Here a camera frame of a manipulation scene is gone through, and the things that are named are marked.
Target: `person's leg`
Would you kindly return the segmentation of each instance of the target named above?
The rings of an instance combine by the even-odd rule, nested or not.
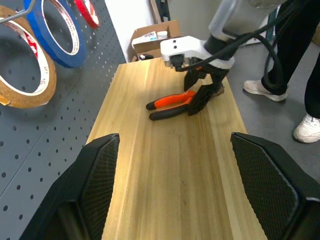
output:
[[[320,54],[306,85],[304,103],[307,115],[293,135],[300,142],[314,143],[320,140]]]
[[[281,5],[279,14],[283,13],[290,5],[292,0],[288,0]],[[269,88],[262,77],[259,81],[246,81],[243,88],[251,93],[264,95],[273,101],[282,101],[287,97],[288,82],[296,70],[302,56],[307,50],[314,36],[320,19],[319,12],[320,0],[310,0],[310,2],[295,17],[292,23],[282,33],[278,39],[277,55],[282,64],[283,85],[278,89]],[[275,27],[276,34],[279,34],[286,19]],[[274,77],[275,69],[268,73],[269,80],[275,83],[277,79]]]

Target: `metal hook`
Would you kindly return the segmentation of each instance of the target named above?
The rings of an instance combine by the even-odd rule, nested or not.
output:
[[[28,7],[27,10],[26,10],[26,9],[25,9],[25,10],[22,10],[22,11],[18,12],[17,14],[13,15],[13,16],[8,16],[8,17],[6,17],[6,18],[4,18],[4,19],[1,19],[1,20],[0,20],[0,24],[4,24],[4,23],[6,23],[6,22],[9,22],[9,21],[11,21],[11,20],[14,20],[14,19],[23,17],[23,16],[31,13],[32,9],[34,8],[34,6],[35,6],[35,4],[36,4],[36,1],[37,1],[37,0],[31,0],[30,5],[29,5],[29,7]]]

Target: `black pants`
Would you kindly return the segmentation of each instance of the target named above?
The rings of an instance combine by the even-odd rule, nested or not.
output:
[[[281,5],[279,15],[283,13],[293,0],[288,0]],[[282,95],[287,91],[288,82],[296,70],[301,58],[310,45],[320,21],[320,0],[310,0],[303,10],[296,16],[290,26],[287,27],[277,43],[277,55],[283,69],[283,85],[277,89],[270,89],[264,78],[262,85],[272,94]],[[280,22],[275,26],[277,35],[286,22]],[[270,82],[275,83],[275,69],[269,73]],[[316,61],[313,72],[308,80],[304,103],[306,112],[314,118],[320,119],[320,55]]]

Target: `blue tape roll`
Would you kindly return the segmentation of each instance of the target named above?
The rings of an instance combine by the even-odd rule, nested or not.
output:
[[[37,40],[58,64],[66,68],[77,68],[83,65],[86,58],[86,43],[81,28],[68,6],[66,0],[49,0],[64,18],[72,38],[72,51],[65,51],[55,40],[50,32],[46,19],[43,17],[44,0],[37,0],[31,13],[26,18],[36,36]],[[24,8],[27,9],[31,0],[24,0]]]

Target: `pliers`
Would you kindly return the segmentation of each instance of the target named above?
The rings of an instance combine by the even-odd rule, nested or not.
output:
[[[166,108],[164,110],[156,111],[150,114],[149,118],[152,121],[168,119],[180,115],[188,110],[189,103],[196,95],[195,91],[186,91],[182,94],[174,94],[165,96],[146,105],[148,110],[156,110],[167,107],[172,104],[181,103],[179,105]]]

